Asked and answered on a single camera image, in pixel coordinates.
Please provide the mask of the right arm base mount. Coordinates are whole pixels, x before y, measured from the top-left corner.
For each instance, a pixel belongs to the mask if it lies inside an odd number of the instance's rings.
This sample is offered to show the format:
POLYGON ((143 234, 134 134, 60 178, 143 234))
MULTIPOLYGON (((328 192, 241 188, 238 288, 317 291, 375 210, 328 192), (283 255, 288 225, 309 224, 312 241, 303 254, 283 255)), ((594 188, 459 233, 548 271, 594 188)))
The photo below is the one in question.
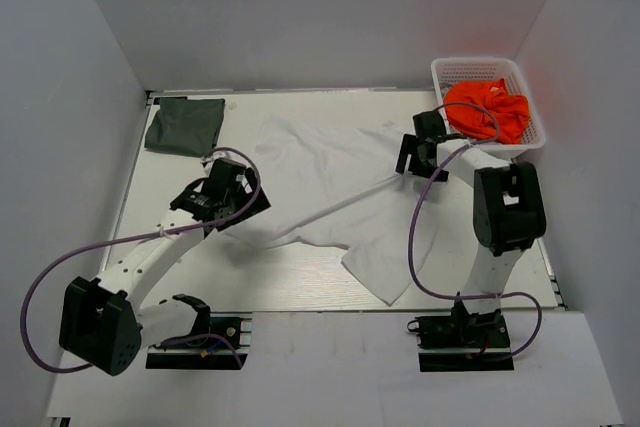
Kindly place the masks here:
POLYGON ((416 317, 407 324, 417 337, 421 373, 509 372, 511 342, 502 316, 491 326, 461 329, 452 315, 416 317))

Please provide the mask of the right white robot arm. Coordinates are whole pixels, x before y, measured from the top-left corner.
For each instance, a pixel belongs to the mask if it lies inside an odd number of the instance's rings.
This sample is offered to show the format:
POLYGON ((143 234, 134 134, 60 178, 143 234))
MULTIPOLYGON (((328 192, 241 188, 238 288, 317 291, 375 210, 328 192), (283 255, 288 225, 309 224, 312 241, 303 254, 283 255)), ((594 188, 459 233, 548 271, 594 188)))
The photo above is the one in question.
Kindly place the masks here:
POLYGON ((396 172, 427 180, 411 217, 407 259, 414 284, 440 300, 459 301, 466 311, 453 318, 451 331, 461 344, 472 346, 484 338, 483 314, 500 309, 506 284, 516 263, 546 231, 546 214, 536 168, 530 162, 508 162, 486 152, 477 141, 449 134, 438 111, 413 117, 414 132, 403 137, 396 172), (473 190, 472 226, 478 242, 467 281, 456 294, 443 294, 423 285, 417 276, 414 240, 419 212, 435 182, 454 176, 473 190))

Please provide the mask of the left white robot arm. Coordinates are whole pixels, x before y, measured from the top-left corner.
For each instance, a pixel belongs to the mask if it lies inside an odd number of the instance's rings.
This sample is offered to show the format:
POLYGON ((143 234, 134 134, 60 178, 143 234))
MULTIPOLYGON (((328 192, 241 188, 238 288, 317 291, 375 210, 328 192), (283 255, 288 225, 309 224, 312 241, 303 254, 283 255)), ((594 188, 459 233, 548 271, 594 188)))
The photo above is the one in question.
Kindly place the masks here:
POLYGON ((144 303, 156 284, 212 232, 267 209, 270 203, 253 165, 218 158, 208 176, 188 184, 170 203, 151 237, 140 240, 91 280, 74 279, 63 300, 59 345, 101 371, 124 372, 147 347, 233 344, 211 328, 209 305, 177 293, 144 303))

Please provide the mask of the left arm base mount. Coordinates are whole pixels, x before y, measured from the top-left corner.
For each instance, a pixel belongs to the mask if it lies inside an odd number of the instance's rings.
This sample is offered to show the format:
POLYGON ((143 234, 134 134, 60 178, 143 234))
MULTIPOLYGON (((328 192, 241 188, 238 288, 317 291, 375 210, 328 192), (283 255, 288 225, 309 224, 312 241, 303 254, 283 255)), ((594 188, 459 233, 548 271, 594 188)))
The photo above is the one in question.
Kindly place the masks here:
POLYGON ((252 313, 214 313, 208 335, 147 350, 145 368, 175 371, 240 371, 249 355, 252 313))

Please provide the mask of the white t-shirt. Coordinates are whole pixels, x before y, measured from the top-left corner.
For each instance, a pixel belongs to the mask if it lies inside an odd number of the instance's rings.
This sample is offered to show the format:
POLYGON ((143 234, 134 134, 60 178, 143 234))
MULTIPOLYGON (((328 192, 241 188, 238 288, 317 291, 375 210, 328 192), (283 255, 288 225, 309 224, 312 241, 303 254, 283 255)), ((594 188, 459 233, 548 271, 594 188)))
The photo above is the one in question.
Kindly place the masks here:
POLYGON ((396 172, 402 131, 314 125, 271 116, 251 159, 271 206, 229 229, 257 249, 295 242, 344 251, 341 262, 387 305, 408 288, 408 233, 426 181, 396 172))

